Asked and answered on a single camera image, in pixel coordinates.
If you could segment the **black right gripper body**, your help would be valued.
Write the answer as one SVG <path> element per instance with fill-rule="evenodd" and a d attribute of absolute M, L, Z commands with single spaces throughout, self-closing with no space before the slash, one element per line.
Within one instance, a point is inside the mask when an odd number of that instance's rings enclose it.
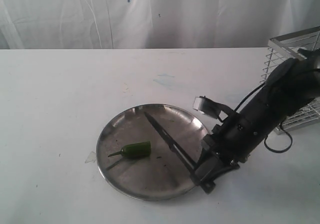
<path fill-rule="evenodd" d="M 239 113 L 221 103 L 211 103 L 211 107 L 210 117 L 217 119 L 223 111 L 227 118 L 204 138 L 201 156 L 219 153 L 225 165 L 232 160 L 244 163 L 248 155 L 283 120 L 283 114 L 277 108 L 265 103 L 248 103 Z"/>

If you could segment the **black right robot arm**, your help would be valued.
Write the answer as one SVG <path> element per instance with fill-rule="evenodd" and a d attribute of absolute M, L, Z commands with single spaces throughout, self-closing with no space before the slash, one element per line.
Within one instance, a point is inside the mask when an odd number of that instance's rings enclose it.
<path fill-rule="evenodd" d="M 284 120 L 320 95 L 320 51 L 299 49 L 305 59 L 289 58 L 279 64 L 267 80 L 255 88 L 254 97 L 238 112 L 205 96 L 195 98 L 197 111 L 218 119 L 201 141 L 202 152 L 191 180 L 206 193 L 212 192 L 214 180 L 239 169 L 250 153 Z"/>

